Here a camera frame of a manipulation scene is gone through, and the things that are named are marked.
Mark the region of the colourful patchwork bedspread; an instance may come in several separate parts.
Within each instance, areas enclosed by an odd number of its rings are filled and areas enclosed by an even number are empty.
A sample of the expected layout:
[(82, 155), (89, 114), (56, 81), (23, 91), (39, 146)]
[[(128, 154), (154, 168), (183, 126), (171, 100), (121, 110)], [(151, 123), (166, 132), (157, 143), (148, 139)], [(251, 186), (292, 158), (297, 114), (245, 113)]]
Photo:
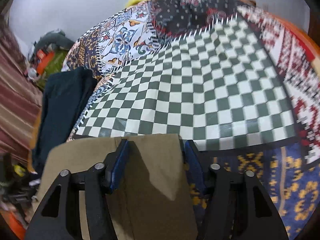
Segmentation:
[(147, 0), (93, 26), (63, 70), (98, 84), (80, 137), (178, 134), (266, 187), (289, 239), (319, 206), (319, 46), (246, 0)]

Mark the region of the yellow foam bed rail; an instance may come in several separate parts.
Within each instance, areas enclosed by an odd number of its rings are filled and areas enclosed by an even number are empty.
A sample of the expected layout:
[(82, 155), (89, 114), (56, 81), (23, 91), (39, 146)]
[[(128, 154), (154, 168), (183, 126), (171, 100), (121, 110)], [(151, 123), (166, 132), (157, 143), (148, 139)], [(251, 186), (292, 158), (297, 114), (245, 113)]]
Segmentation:
[(125, 8), (129, 8), (129, 7), (136, 6), (136, 5), (142, 5), (142, 4), (146, 3), (147, 1), (149, 1), (149, 0), (128, 0), (125, 5)]

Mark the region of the orange box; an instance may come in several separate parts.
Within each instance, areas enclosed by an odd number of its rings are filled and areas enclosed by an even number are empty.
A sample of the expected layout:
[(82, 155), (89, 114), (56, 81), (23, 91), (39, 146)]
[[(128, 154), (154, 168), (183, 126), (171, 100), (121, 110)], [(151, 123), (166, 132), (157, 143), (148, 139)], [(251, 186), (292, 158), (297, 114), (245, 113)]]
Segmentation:
[(44, 73), (45, 68), (50, 63), (50, 61), (52, 61), (54, 56), (55, 56), (55, 53), (53, 51), (49, 53), (45, 53), (41, 49), (37, 51), (37, 58), (39, 61), (37, 64), (36, 71), (39, 75), (42, 75)]

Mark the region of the red striped curtain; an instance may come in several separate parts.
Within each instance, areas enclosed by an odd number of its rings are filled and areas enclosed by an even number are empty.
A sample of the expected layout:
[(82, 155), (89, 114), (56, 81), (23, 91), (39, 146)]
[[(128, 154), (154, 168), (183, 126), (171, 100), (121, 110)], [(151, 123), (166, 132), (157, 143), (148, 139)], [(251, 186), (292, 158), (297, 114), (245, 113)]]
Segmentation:
[(42, 92), (24, 76), (25, 58), (1, 19), (1, 153), (27, 161)]

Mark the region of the olive khaki pants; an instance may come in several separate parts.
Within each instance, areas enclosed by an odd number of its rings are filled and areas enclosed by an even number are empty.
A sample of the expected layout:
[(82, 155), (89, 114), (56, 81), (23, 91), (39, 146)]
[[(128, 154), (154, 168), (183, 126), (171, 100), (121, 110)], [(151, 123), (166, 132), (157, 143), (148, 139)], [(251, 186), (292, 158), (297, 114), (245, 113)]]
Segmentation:
[[(60, 171), (80, 172), (102, 162), (120, 138), (84, 138), (53, 148), (37, 192), (41, 200)], [(197, 226), (179, 138), (129, 137), (130, 156), (119, 188), (107, 196), (119, 239), (195, 239)]]

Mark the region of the dark navy folded garment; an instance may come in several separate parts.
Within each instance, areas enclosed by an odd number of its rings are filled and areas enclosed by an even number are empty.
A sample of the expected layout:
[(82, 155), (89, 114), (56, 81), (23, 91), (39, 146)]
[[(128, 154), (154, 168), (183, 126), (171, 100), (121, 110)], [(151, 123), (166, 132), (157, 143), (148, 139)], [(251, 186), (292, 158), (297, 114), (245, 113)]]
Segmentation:
[(34, 170), (41, 175), (49, 152), (66, 142), (97, 85), (83, 67), (49, 76), (44, 88), (41, 121), (32, 150)]

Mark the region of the green patterned storage bin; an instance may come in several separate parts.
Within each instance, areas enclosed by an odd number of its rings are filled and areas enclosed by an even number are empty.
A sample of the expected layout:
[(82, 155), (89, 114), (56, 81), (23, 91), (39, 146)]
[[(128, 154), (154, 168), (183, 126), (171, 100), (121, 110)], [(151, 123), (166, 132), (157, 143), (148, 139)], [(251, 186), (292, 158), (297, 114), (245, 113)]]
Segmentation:
[(44, 87), (46, 85), (46, 82), (48, 80), (48, 77), (52, 74), (61, 72), (63, 61), (66, 58), (67, 51), (66, 50), (60, 50), (55, 52), (55, 56), (50, 61), (50, 63), (47, 65), (47, 67), (44, 70), (44, 73), (41, 75), (40, 79), (36, 82), (37, 86), (44, 91)]

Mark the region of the grey plush neck pillow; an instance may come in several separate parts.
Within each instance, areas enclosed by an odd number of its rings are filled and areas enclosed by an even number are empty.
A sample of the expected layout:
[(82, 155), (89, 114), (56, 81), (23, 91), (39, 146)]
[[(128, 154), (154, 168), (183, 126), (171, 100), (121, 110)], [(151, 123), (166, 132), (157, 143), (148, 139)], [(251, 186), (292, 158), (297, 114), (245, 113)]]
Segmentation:
[(40, 49), (45, 49), (51, 44), (70, 50), (74, 44), (74, 41), (67, 38), (64, 31), (61, 29), (56, 29), (40, 37), (38, 42), (34, 44), (34, 53)]

